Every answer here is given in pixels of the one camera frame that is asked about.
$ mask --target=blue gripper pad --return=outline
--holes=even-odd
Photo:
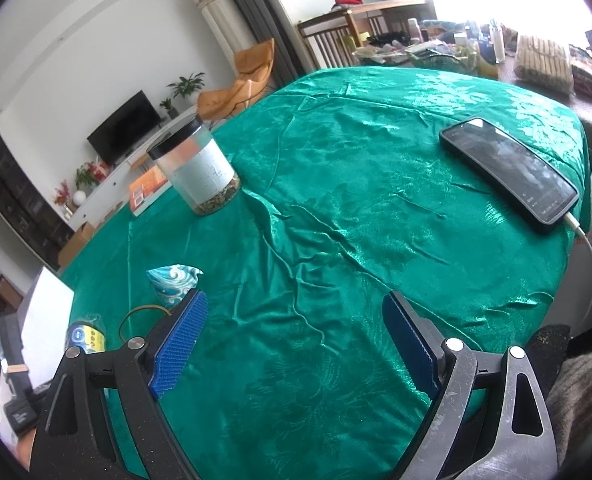
[[[154,399],[160,399],[176,385],[206,320],[207,295],[198,291],[156,354],[154,374],[149,382]]]
[[[416,389],[433,399],[441,388],[435,356],[427,348],[426,342],[415,329],[407,313],[390,294],[382,301],[382,319]]]

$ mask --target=blue patterned paper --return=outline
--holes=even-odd
[[[146,276],[165,307],[176,306],[198,284],[200,269],[176,264],[149,269]]]

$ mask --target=television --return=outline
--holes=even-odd
[[[161,120],[144,92],[140,91],[112,113],[87,140],[100,158],[111,166]]]

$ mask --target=potted plant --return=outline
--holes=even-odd
[[[76,170],[74,203],[82,205],[91,190],[107,178],[108,167],[103,164],[86,162]]]
[[[204,72],[192,73],[189,77],[180,76],[178,83],[171,83],[167,86],[173,88],[172,97],[183,97],[189,101],[189,105],[193,106],[198,102],[198,91],[205,87],[204,78]]]
[[[178,110],[176,110],[172,105],[172,100],[167,97],[167,99],[163,99],[160,101],[160,108],[164,108],[167,110],[167,115],[169,115],[170,119],[175,119],[178,117]]]

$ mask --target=white cable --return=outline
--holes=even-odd
[[[585,231],[583,231],[581,229],[578,220],[576,220],[574,218],[574,216],[572,215],[572,213],[566,213],[565,216],[563,216],[563,219],[565,220],[565,223],[569,227],[571,227],[572,231],[575,232],[575,234],[577,236],[579,236],[581,238],[581,240],[583,240],[583,242],[585,242],[585,244],[589,248],[589,253],[592,256],[592,244],[589,241],[589,239],[587,238],[587,235],[585,234]],[[587,319],[587,316],[589,315],[589,311],[591,309],[592,309],[592,299],[589,301],[589,305],[587,306],[587,311],[585,312],[585,315],[583,316],[583,319],[579,323],[579,326],[582,325],[585,322],[585,319]]]

